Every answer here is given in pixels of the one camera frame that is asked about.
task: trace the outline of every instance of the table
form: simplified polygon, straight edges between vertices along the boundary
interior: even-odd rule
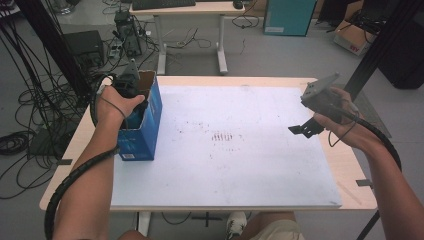
[[[267,77],[188,77],[188,76],[159,76],[159,86],[255,86],[255,87],[283,87],[283,88],[299,88],[302,90],[308,82],[314,79],[308,78],[267,78]],[[73,163],[88,144],[88,141],[94,131],[94,126],[91,123],[89,114],[86,113],[71,141],[63,158],[73,159]],[[367,210],[377,207],[375,197],[369,187],[359,187],[356,180],[365,179],[365,176],[359,166],[352,149],[343,143],[337,144],[331,148],[327,142],[327,135],[321,134],[319,142],[324,150],[325,158],[328,161],[329,168],[332,172],[335,184],[341,197],[342,205],[334,210]],[[128,165],[136,166],[137,163],[128,163]],[[116,162],[116,167],[121,169],[125,167],[122,162]],[[46,209],[51,195],[54,193],[57,186],[69,174],[72,165],[59,166],[53,176],[44,196],[40,201],[41,209]],[[293,206],[152,206],[152,205],[123,205],[116,204],[112,200],[111,210],[114,211],[235,211],[235,210],[251,210],[251,211],[283,211],[283,210],[314,210],[321,209],[319,207],[293,207]]]
[[[216,27],[219,28],[219,40],[216,44],[219,69],[221,74],[228,73],[227,63],[224,53],[224,16],[241,15],[243,9],[235,9],[233,3],[229,2],[198,2],[196,6],[162,8],[152,10],[134,11],[132,6],[130,13],[135,16],[153,15],[155,20],[157,38],[159,41],[159,61],[158,75],[165,74],[166,65],[166,44],[163,43],[162,31],[174,28],[196,28],[196,27]]]

